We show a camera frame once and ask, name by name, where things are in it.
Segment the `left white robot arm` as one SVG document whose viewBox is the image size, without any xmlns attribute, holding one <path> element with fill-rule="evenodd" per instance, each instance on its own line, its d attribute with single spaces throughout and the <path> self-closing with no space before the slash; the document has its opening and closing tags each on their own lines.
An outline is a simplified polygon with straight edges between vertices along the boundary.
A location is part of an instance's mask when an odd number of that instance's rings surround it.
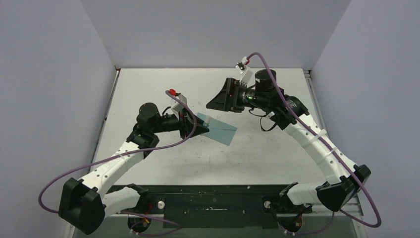
<svg viewBox="0 0 420 238">
<path fill-rule="evenodd" d="M 99 228 L 105 218 L 131 209 L 143 213 L 148 206 L 146 190 L 135 184 L 115 192 L 111 187 L 130 168 L 144 160 L 159 143 L 157 133 L 179 131 L 182 139 L 209 132 L 210 117 L 190 114 L 182 107 L 162 115 L 153 103 L 139 108 L 136 124 L 126 141 L 107 161 L 80 179 L 70 178 L 63 186 L 58 215 L 86 235 Z"/>
</svg>

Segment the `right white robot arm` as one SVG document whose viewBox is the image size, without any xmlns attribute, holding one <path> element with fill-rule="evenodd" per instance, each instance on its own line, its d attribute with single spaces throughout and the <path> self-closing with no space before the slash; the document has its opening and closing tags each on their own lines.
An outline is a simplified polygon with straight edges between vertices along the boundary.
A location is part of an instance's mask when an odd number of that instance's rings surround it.
<svg viewBox="0 0 420 238">
<path fill-rule="evenodd" d="M 331 211 L 339 211 L 360 191 L 360 184 L 365 184 L 371 170 L 366 165 L 357 165 L 337 149 L 305 105 L 275 85 L 274 70 L 259 70 L 255 78 L 254 88 L 227 78 L 206 108 L 234 113 L 241 113 L 245 108 L 264 111 L 266 117 L 294 138 L 320 168 L 325 182 L 293 183 L 283 192 L 280 206 L 284 211 L 293 212 L 303 204 L 322 204 Z"/>
</svg>

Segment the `green white glue stick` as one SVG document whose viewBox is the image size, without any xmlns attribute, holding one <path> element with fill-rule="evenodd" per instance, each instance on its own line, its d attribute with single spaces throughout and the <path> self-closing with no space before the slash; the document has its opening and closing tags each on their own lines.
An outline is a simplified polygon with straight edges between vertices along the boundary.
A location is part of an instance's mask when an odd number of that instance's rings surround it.
<svg viewBox="0 0 420 238">
<path fill-rule="evenodd" d="M 211 117 L 211 116 L 206 116 L 206 117 L 203 119 L 203 126 L 205 126 L 205 127 L 209 127 L 211 119 L 212 119 L 212 117 Z"/>
</svg>

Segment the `teal envelope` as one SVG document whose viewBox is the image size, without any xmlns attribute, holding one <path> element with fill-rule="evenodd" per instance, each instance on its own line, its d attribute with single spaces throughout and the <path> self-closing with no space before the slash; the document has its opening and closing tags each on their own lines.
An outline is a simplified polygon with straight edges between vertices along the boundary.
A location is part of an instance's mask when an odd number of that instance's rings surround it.
<svg viewBox="0 0 420 238">
<path fill-rule="evenodd" d="M 207 115 L 198 113 L 198 118 L 204 119 Z M 212 118 L 208 127 L 210 131 L 203 136 L 229 146 L 237 131 L 237 127 Z"/>
</svg>

